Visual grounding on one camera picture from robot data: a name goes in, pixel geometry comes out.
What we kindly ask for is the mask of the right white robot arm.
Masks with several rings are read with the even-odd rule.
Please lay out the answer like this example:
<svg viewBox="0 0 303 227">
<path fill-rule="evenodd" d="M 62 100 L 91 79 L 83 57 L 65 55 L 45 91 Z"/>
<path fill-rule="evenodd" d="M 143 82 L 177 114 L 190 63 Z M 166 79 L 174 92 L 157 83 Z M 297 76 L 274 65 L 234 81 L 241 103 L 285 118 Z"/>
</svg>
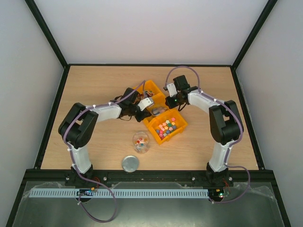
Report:
<svg viewBox="0 0 303 227">
<path fill-rule="evenodd" d="M 228 161 L 234 144 L 243 137 L 243 124 L 233 100 L 216 99 L 197 86 L 190 86 L 184 75 L 165 83 L 164 90 L 169 92 L 165 104 L 170 108 L 193 105 L 209 115 L 210 132 L 215 141 L 210 161 L 206 165 L 206 180 L 210 185 L 219 184 L 228 177 Z"/>
</svg>

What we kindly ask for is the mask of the metal candy scoop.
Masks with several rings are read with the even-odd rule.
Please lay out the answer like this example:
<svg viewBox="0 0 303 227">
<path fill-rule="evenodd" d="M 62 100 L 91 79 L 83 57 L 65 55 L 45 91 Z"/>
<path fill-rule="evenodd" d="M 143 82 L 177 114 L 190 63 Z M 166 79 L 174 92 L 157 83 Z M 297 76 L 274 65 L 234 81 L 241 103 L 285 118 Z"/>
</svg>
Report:
<svg viewBox="0 0 303 227">
<path fill-rule="evenodd" d="M 167 108 L 160 106 L 160 107 L 155 107 L 155 108 L 151 109 L 151 114 L 152 114 L 152 116 L 159 116 L 160 114 L 162 114 L 166 111 L 167 111 Z"/>
</svg>

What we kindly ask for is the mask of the yellow bin with popsicle candies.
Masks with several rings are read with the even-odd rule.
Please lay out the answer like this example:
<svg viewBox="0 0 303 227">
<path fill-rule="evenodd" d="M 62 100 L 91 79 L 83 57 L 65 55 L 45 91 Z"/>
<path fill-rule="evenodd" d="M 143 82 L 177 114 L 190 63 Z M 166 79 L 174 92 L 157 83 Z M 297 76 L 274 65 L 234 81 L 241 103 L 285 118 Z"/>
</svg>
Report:
<svg viewBox="0 0 303 227">
<path fill-rule="evenodd" d="M 160 106 L 165 107 L 165 108 L 167 108 L 167 110 L 169 110 L 169 108 L 165 105 L 165 95 L 164 94 L 158 93 L 158 94 L 152 96 L 151 98 L 153 99 L 154 104 L 147 108 L 147 110 L 149 112 L 151 112 L 151 109 L 153 109 L 155 107 L 160 107 Z"/>
</svg>

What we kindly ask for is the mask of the yellow bin with lollipops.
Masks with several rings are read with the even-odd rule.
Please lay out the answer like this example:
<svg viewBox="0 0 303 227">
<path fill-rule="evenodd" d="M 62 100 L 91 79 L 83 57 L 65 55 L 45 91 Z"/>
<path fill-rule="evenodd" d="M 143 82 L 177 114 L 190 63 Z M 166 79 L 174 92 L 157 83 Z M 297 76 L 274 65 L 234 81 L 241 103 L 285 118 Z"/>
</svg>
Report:
<svg viewBox="0 0 303 227">
<path fill-rule="evenodd" d="M 137 95 L 136 101 L 140 101 L 147 97 L 155 101 L 157 98 L 164 96 L 162 91 L 158 88 L 153 80 L 147 80 L 144 85 L 137 88 L 137 92 L 139 94 Z"/>
</svg>

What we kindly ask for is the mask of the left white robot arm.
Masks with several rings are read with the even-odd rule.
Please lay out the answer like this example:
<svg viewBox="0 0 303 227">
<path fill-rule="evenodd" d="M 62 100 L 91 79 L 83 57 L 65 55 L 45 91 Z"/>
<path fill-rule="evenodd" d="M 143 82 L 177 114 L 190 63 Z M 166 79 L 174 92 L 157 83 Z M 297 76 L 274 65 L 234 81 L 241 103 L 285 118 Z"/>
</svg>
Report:
<svg viewBox="0 0 303 227">
<path fill-rule="evenodd" d="M 120 119 L 124 116 L 134 117 L 141 122 L 151 113 L 148 107 L 154 104 L 151 97 L 136 89 L 127 88 L 122 96 L 106 104 L 86 106 L 75 103 L 59 126 L 58 132 L 68 147 L 71 156 L 71 168 L 81 180 L 89 179 L 93 166 L 89 158 L 88 143 L 98 122 Z"/>
</svg>

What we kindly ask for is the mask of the yellow bin with star candies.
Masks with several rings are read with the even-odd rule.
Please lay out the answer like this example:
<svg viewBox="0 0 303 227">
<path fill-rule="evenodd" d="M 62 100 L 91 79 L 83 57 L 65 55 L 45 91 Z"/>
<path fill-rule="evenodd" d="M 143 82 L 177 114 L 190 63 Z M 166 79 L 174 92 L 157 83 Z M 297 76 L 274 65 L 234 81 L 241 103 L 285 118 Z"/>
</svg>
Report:
<svg viewBox="0 0 303 227">
<path fill-rule="evenodd" d="M 145 118 L 143 123 L 159 145 L 182 133 L 188 126 L 186 120 L 176 109 Z"/>
</svg>

